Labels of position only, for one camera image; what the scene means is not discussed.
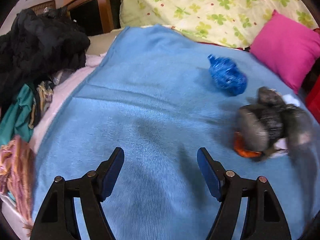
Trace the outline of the orange wrapper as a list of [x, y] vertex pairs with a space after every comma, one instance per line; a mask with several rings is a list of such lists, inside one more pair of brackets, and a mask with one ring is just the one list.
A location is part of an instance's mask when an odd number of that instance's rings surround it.
[[233, 148], [235, 152], [243, 158], [257, 158], [262, 155], [262, 152], [250, 151], [245, 148], [245, 142], [240, 132], [234, 133]]

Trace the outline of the black plastic trash bag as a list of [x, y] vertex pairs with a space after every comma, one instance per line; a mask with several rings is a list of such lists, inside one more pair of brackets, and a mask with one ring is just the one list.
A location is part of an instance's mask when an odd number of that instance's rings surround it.
[[300, 153], [311, 147], [313, 125], [308, 113], [287, 105], [274, 89], [260, 87], [257, 102], [238, 110], [238, 124], [245, 148], [262, 152], [253, 159]]

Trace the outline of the blue plastic bag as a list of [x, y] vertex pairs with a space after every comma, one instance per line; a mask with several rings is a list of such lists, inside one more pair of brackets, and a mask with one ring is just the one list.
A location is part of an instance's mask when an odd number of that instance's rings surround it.
[[231, 96], [243, 94], [247, 88], [247, 77], [237, 67], [236, 63], [227, 57], [208, 56], [210, 62], [209, 73], [220, 90]]

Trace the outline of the white tissue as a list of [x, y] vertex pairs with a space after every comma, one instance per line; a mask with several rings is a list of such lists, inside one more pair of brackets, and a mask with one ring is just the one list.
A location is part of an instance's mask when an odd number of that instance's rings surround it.
[[281, 97], [287, 105], [294, 105], [296, 107], [300, 106], [300, 101], [296, 99], [294, 96], [292, 96], [291, 94], [285, 94], [285, 95], [282, 95]]

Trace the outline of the pink striped fabric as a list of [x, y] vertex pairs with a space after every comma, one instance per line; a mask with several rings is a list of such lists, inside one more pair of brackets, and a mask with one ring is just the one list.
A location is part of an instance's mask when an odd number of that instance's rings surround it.
[[33, 228], [35, 154], [19, 135], [1, 146], [1, 194], [10, 192], [15, 198], [16, 210], [24, 219], [26, 229]]

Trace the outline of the teal garment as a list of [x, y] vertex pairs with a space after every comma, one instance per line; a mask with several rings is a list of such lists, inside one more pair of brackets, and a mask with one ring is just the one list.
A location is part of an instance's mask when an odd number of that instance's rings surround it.
[[32, 89], [24, 84], [1, 120], [1, 145], [7, 145], [16, 135], [30, 141], [33, 135], [33, 129], [29, 128], [33, 99]]

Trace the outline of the pink bed sheet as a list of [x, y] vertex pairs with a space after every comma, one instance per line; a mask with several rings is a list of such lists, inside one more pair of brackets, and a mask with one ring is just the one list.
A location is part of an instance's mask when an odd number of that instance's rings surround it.
[[73, 90], [89, 75], [106, 56], [107, 52], [100, 55], [86, 55], [86, 63], [84, 68], [80, 68], [63, 81], [63, 83], [56, 86], [53, 90], [53, 100], [40, 120], [39, 124], [34, 128], [33, 136], [29, 142], [30, 148], [34, 153], [38, 152], [40, 144], [46, 134], [47, 129], [63, 105], [64, 101], [71, 95]]

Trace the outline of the light blue fleece blanket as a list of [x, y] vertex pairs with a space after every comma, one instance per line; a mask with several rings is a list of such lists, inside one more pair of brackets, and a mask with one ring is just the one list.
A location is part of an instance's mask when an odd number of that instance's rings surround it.
[[[230, 58], [246, 75], [243, 94], [216, 87], [210, 54]], [[237, 111], [262, 86], [292, 93], [247, 52], [196, 43], [160, 25], [124, 29], [44, 136], [33, 217], [55, 176], [79, 178], [121, 147], [124, 165], [102, 204], [116, 239], [205, 239], [220, 206], [197, 164], [205, 147], [243, 178], [265, 176], [298, 239], [319, 211], [319, 137], [298, 157], [254, 162], [237, 155]]]

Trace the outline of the magenta pillow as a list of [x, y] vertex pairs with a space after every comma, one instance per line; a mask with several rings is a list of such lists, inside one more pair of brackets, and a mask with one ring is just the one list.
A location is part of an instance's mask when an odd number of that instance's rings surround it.
[[249, 52], [297, 94], [319, 58], [319, 33], [274, 10]]

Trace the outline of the black clothing pile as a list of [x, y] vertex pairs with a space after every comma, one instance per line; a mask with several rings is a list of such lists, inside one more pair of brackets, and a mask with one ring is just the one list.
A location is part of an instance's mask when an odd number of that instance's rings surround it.
[[65, 7], [40, 15], [22, 10], [1, 36], [1, 114], [23, 85], [37, 86], [60, 70], [84, 67], [89, 45]]

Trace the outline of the clover print quilt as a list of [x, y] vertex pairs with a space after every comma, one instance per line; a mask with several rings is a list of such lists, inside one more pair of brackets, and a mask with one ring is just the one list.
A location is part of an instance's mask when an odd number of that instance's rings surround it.
[[277, 11], [317, 28], [301, 0], [121, 0], [122, 27], [160, 24], [199, 42], [246, 48]]

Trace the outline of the wooden cabinet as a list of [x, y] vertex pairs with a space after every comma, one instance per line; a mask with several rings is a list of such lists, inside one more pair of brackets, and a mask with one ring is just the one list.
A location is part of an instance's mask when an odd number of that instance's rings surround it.
[[87, 36], [120, 28], [120, 0], [63, 0], [71, 19]]

